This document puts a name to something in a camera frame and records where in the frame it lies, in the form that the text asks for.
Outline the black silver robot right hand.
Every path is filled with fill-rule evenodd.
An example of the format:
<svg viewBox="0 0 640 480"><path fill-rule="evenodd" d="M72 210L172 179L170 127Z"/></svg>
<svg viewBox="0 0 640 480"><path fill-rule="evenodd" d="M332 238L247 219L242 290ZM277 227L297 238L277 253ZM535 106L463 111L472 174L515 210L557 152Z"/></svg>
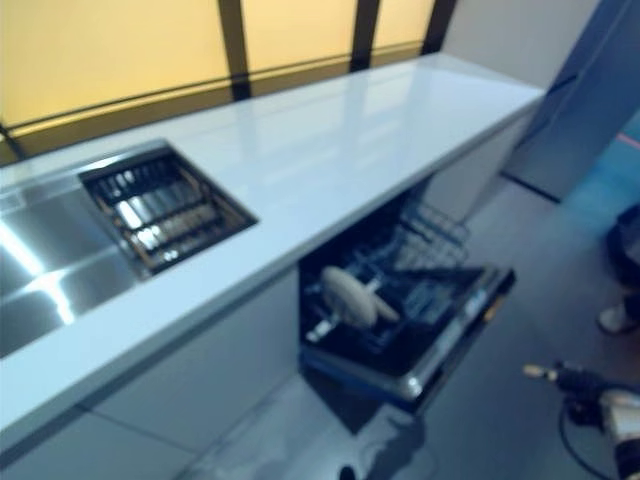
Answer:
<svg viewBox="0 0 640 480"><path fill-rule="evenodd" d="M600 375L566 364L559 364L553 368L525 364L523 374L528 378L552 383L564 395L581 400L597 401L611 389L611 383Z"/></svg>

